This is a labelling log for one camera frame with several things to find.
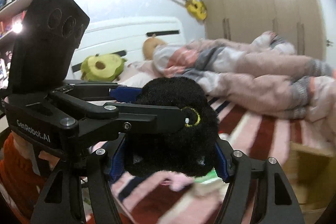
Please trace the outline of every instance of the screw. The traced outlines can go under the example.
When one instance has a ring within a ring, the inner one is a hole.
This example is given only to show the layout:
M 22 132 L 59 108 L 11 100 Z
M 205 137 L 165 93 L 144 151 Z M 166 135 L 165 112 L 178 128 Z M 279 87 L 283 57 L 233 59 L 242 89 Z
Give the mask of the screw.
M 233 155 L 237 158 L 240 158 L 243 156 L 243 152 L 236 150 L 235 152 L 233 152 Z
M 70 118 L 63 118 L 61 121 L 60 121 L 61 125 L 64 126 L 64 127 L 69 127 L 69 126 L 72 126 L 76 123 L 76 120 L 72 117 Z
M 99 149 L 96 151 L 96 154 L 97 154 L 97 155 L 103 155 L 103 154 L 105 154 L 105 149 L 103 149 L 103 148 L 99 148 Z
M 115 109 L 117 109 L 115 106 L 110 106 L 110 105 L 104 106 L 104 108 L 107 109 L 107 110 L 115 110 Z
M 124 129 L 126 131 L 130 131 L 132 128 L 132 125 L 129 122 L 124 123 Z
M 275 158 L 268 158 L 268 161 L 271 163 L 271 164 L 276 164 L 277 163 L 277 160 Z

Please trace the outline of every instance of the light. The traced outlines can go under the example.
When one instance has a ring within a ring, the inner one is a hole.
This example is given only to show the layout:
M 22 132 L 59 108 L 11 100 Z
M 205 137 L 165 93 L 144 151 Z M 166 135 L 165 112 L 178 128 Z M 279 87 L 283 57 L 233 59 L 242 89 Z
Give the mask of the light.
M 22 27 L 23 27 L 23 25 L 22 25 L 21 22 L 15 22 L 15 23 L 13 24 L 12 30 L 13 30 L 13 32 L 15 32 L 15 33 L 19 33 L 19 32 L 22 31 Z

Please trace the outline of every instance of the toy guitar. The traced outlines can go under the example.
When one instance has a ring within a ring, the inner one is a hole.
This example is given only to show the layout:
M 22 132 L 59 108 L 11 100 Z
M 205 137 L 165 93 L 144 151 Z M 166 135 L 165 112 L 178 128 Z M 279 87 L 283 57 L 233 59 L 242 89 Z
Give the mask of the toy guitar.
M 198 20 L 205 20 L 207 17 L 207 9 L 202 1 L 184 0 L 185 8 Z

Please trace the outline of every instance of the green plush toy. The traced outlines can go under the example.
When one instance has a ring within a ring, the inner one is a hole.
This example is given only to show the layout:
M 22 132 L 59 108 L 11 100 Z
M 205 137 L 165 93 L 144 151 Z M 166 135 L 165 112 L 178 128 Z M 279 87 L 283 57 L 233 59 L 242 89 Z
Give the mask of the green plush toy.
M 122 73 L 126 61 L 117 54 L 88 56 L 81 65 L 82 80 L 113 81 Z

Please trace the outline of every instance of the yellow embroidered eye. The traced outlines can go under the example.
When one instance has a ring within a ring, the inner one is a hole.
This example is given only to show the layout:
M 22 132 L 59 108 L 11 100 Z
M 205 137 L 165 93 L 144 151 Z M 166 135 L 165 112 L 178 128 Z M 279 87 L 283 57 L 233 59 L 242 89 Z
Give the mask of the yellow embroidered eye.
M 201 116 L 194 108 L 184 107 L 182 111 L 186 114 L 185 118 L 186 127 L 197 126 L 201 122 Z

